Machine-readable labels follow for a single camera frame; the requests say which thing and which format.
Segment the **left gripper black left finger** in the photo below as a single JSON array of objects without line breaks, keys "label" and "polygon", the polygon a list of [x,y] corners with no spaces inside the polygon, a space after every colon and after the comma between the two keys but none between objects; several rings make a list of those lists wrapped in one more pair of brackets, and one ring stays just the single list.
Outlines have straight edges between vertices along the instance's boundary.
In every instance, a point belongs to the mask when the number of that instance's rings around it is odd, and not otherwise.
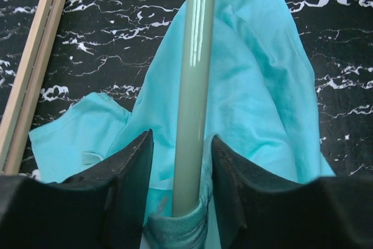
[{"label": "left gripper black left finger", "polygon": [[1,177],[2,248],[139,248],[153,133],[61,183]]}]

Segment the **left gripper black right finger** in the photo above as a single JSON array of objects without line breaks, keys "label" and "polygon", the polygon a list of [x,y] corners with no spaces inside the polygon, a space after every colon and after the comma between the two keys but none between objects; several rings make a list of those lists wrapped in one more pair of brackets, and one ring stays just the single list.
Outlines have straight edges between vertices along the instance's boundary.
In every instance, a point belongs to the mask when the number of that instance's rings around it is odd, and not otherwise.
[{"label": "left gripper black right finger", "polygon": [[372,178],[299,184],[212,140],[213,198],[222,248],[371,248]]}]

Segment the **green plastic hanger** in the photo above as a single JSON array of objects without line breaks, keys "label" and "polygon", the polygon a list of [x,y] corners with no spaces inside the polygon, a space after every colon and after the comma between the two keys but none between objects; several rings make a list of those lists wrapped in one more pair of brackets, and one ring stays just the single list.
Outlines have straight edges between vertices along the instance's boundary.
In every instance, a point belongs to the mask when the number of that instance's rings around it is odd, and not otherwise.
[{"label": "green plastic hanger", "polygon": [[215,0],[186,0],[172,216],[198,205]]}]

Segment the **teal t shirt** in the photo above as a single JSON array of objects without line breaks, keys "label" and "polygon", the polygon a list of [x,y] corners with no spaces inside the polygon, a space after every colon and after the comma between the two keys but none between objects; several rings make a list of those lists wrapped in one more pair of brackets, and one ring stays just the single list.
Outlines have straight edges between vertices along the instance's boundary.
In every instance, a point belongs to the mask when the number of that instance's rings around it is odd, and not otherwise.
[{"label": "teal t shirt", "polygon": [[90,93],[29,133],[45,183],[94,166],[151,129],[145,212],[152,248],[220,248],[212,202],[212,138],[265,170],[308,183],[333,170],[321,153],[314,70],[285,0],[216,0],[199,205],[171,217],[186,8],[168,28],[132,111]]}]

